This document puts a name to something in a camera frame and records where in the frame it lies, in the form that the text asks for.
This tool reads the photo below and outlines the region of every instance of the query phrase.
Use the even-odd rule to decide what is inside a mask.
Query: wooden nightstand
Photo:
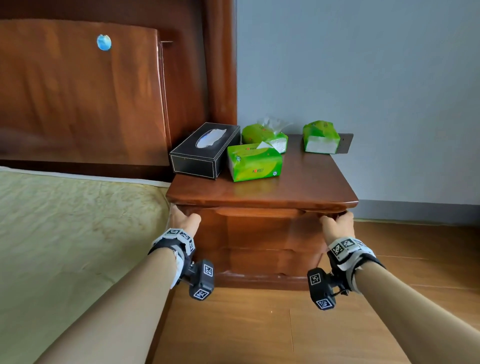
[[[358,203],[332,157],[304,153],[301,135],[289,135],[279,177],[178,174],[167,199],[202,217],[195,260],[213,262],[216,286],[285,290],[307,290],[307,271],[326,251],[318,218]]]

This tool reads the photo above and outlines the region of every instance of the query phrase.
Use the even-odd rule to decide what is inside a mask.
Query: person
[[[171,209],[170,227],[194,236],[201,218]],[[355,237],[353,214],[321,217],[325,241]],[[172,250],[156,249],[114,284],[39,357],[37,364],[143,364],[174,280]],[[413,364],[480,363],[480,332],[374,262],[354,273],[365,296]]]

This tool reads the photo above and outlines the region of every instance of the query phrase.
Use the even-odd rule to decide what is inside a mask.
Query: nightstand top
[[[288,136],[279,177],[233,182],[228,168],[216,181],[177,174],[167,199],[179,205],[298,208],[341,212],[358,198],[328,154],[305,153],[302,136]]]

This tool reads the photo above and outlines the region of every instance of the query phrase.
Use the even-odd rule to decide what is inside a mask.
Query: bed sheet
[[[0,171],[0,363],[34,362],[145,256],[166,191]]]

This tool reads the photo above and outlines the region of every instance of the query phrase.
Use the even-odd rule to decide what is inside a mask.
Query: tissue pack
[[[282,156],[266,143],[229,146],[227,154],[234,182],[275,177],[282,172]]]
[[[243,128],[241,133],[242,143],[261,143],[267,142],[279,153],[287,151],[288,137],[281,132],[289,123],[275,119],[272,117],[265,117],[259,120],[256,124],[248,125]]]
[[[305,152],[334,154],[340,143],[340,136],[331,122],[317,120],[303,127]]]
[[[215,180],[227,160],[227,146],[237,144],[239,126],[206,122],[170,152],[173,171]]]

